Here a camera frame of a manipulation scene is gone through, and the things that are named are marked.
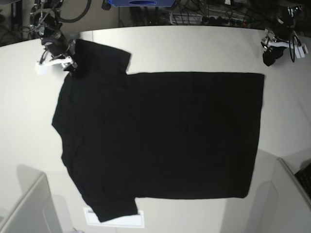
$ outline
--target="table surface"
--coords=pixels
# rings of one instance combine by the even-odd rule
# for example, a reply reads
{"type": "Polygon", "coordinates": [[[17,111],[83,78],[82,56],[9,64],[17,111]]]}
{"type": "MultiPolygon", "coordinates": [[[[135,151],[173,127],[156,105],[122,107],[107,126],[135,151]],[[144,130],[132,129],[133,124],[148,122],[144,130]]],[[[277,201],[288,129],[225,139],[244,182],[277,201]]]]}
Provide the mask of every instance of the table surface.
{"type": "MultiPolygon", "coordinates": [[[[249,196],[243,200],[139,199],[138,206],[145,211],[146,232],[170,232],[175,219],[193,222],[178,224],[176,232],[246,232],[250,230],[247,219],[251,203],[260,184],[271,180],[276,156],[283,157],[293,171],[311,159],[311,54],[293,64],[286,50],[282,58],[267,67],[262,62],[263,37],[264,32],[258,30],[196,26],[133,27],[82,34],[86,40],[130,52],[128,74],[202,71],[266,75],[259,151],[249,196]],[[168,210],[167,214],[186,213],[167,220],[166,214],[159,216],[160,207],[170,207],[172,212],[168,210]]],[[[302,37],[301,41],[311,48],[311,39],[302,37]]],[[[102,232],[101,228],[85,225],[81,213],[85,203],[61,162],[61,139],[51,122],[66,74],[55,69],[37,76],[35,61],[42,52],[39,40],[0,48],[0,177],[5,177],[0,179],[0,186],[7,187],[0,193],[0,208],[11,208],[21,194],[16,166],[25,164],[47,173],[52,193],[67,202],[76,228],[102,232]]]]}

